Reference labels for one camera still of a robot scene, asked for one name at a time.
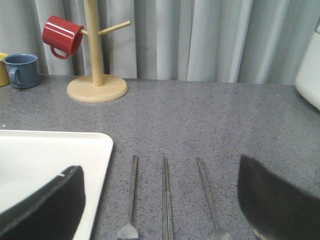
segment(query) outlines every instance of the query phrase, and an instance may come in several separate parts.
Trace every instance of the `curtain fold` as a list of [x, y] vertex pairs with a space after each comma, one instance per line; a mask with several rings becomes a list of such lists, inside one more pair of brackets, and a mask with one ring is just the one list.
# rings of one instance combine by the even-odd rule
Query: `curtain fold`
[[[87, 36], [66, 60], [41, 39], [51, 15], [86, 28], [84, 1], [91, 0], [0, 0], [0, 52], [36, 54], [44, 74], [90, 75]], [[100, 29], [132, 23], [101, 36], [106, 74], [289, 85], [320, 12], [318, 0], [97, 0], [97, 6]]]

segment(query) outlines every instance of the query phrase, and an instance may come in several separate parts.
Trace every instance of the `speckled countertop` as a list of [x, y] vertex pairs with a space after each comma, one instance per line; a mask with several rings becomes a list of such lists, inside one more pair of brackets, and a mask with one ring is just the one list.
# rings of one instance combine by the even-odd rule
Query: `speckled countertop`
[[205, 239], [212, 220], [196, 157], [203, 159], [221, 226], [254, 240], [237, 199], [240, 155], [261, 161], [320, 197], [320, 112], [294, 86], [127, 79], [106, 103], [66, 94], [75, 76], [0, 87], [0, 129], [98, 132], [114, 141], [93, 240], [114, 240], [126, 223], [132, 155], [139, 155], [133, 224], [141, 240], [162, 239], [162, 156], [168, 158], [174, 236]]

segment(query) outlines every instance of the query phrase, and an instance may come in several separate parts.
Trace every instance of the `mug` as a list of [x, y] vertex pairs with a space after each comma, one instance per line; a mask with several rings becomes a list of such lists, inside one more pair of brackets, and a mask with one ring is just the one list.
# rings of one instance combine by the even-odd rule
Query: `mug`
[[37, 60], [36, 55], [26, 53], [11, 54], [3, 59], [11, 85], [14, 88], [29, 89], [40, 83]]
[[0, 87], [10, 84], [6, 64], [3, 62], [6, 56], [8, 56], [8, 54], [0, 52]]
[[[44, 25], [42, 40], [45, 44], [50, 45], [54, 56], [59, 59], [66, 59], [76, 54], [83, 37], [82, 29], [84, 29], [84, 26], [53, 15]], [[58, 54], [55, 49], [65, 52], [65, 56]]]

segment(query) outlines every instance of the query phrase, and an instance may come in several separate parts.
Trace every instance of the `wooden mug tree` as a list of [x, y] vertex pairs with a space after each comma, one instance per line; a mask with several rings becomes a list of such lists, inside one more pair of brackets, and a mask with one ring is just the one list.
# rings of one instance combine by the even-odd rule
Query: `wooden mug tree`
[[81, 30], [81, 33], [88, 36], [92, 75], [71, 81], [67, 94], [85, 103], [102, 103], [121, 98], [127, 93], [128, 85], [120, 77], [103, 73], [99, 37], [129, 26], [131, 22], [126, 21], [99, 31], [97, 0], [84, 0], [84, 10], [87, 30]]

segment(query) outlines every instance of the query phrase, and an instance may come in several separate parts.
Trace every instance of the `yellow mug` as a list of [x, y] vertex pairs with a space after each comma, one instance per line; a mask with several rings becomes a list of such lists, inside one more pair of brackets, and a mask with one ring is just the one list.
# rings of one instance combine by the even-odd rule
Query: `yellow mug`
[[8, 54], [0, 52], [0, 87], [10, 83], [6, 64], [2, 61]]

